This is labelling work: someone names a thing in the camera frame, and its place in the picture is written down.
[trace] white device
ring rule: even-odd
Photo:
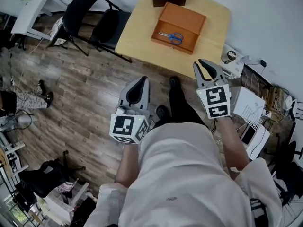
[[[241,77],[244,64],[240,63],[238,64],[239,60],[242,58],[242,55],[237,52],[235,49],[231,48],[229,45],[225,44],[222,51],[222,57],[227,55],[229,51],[233,51],[236,53],[236,59],[229,62],[228,64],[225,64],[223,61],[221,61],[220,65],[223,69],[223,72],[225,76],[229,79],[239,78]]]
[[[231,112],[241,116],[255,130],[262,124],[265,101],[245,87],[231,87]]]
[[[231,115],[229,85],[197,89],[202,105],[209,119]]]
[[[267,142],[270,133],[263,125],[255,130],[250,125],[246,127],[241,136],[241,140],[246,148],[246,152],[251,160],[258,157],[265,143]]]
[[[143,115],[112,114],[109,135],[121,143],[139,144],[148,128]]]

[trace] white desk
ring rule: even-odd
[[[46,10],[44,7],[47,0],[31,0],[29,1],[21,10],[18,18],[15,22],[15,25],[11,31],[12,34],[23,34],[35,39],[48,39],[50,40],[50,36],[44,33],[41,33],[35,29],[33,29],[34,22],[40,12],[45,13],[49,16],[52,14]],[[61,0],[53,0],[57,4],[59,4],[63,10],[67,9],[67,5]]]

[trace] scissors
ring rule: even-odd
[[[175,45],[181,44],[183,40],[183,36],[179,33],[173,33],[173,34],[158,33],[158,34],[167,37],[170,40],[170,42]]]

